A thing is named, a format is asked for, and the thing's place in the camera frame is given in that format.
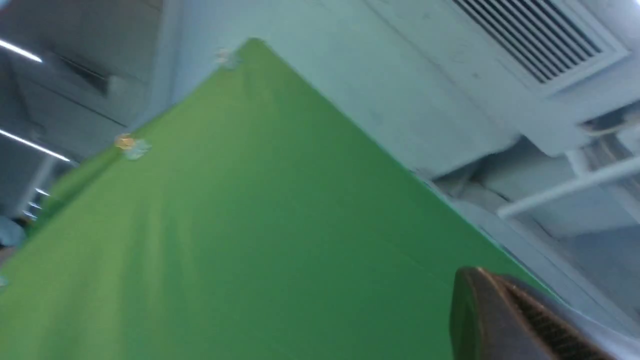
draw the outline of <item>ventilation grille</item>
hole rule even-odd
[[[454,1],[541,85],[603,58],[610,64],[627,54],[604,27],[596,24],[594,33],[554,0]],[[589,25],[597,23],[588,20]]]
[[[58,55],[60,60],[74,73],[83,78],[89,85],[98,90],[102,95],[109,92],[109,79],[106,75],[100,74],[95,70],[74,61],[66,56]]]

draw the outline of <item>green fabric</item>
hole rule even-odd
[[[453,276],[534,282],[259,40],[53,190],[0,358],[447,359]]]

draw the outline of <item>air vent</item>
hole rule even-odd
[[[98,90],[102,95],[107,95],[109,92],[109,76],[101,74],[96,70],[90,69],[87,66],[75,61],[66,56],[58,55],[60,60],[78,76],[83,78],[89,85]]]
[[[557,90],[628,54],[576,1],[454,1],[539,86]]]

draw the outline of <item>green screen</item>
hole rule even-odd
[[[533,280],[260,40],[52,191],[0,357],[448,359],[454,272]]]

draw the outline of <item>ceiling light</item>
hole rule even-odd
[[[15,140],[17,142],[21,142],[24,145],[30,146],[30,147],[32,147],[32,148],[34,148],[36,150],[42,151],[42,152],[44,152],[46,154],[49,154],[49,155],[51,155],[51,156],[53,156],[55,158],[60,159],[60,160],[67,161],[67,162],[71,161],[69,158],[66,158],[66,157],[62,156],[62,155],[58,154],[57,152],[53,152],[53,151],[51,151],[49,149],[45,149],[40,145],[36,145],[36,144],[34,144],[34,143],[30,142],[30,141],[27,141],[27,140],[25,140],[23,138],[20,138],[18,136],[13,135],[13,134],[7,133],[6,131],[4,131],[2,129],[0,129],[0,135],[5,135],[9,139]]]
[[[44,190],[41,190],[41,189],[36,188],[36,191],[37,191],[37,192],[39,192],[39,193],[41,193],[42,195],[45,195],[45,196],[51,196],[51,195],[49,195],[49,193],[45,192]]]
[[[39,63],[42,62],[41,58],[35,56],[34,54],[31,54],[29,51],[26,51],[26,50],[23,50],[23,49],[17,47],[16,45],[9,44],[6,41],[0,40],[0,46],[4,47],[5,49],[9,49],[9,50],[11,50],[11,51],[13,51],[15,53],[18,53],[18,54],[24,56],[25,58],[29,58],[29,59],[31,59],[33,61],[37,61]]]
[[[11,0],[0,0],[0,10],[2,10],[2,8],[4,8],[5,6],[9,5],[9,1]]]

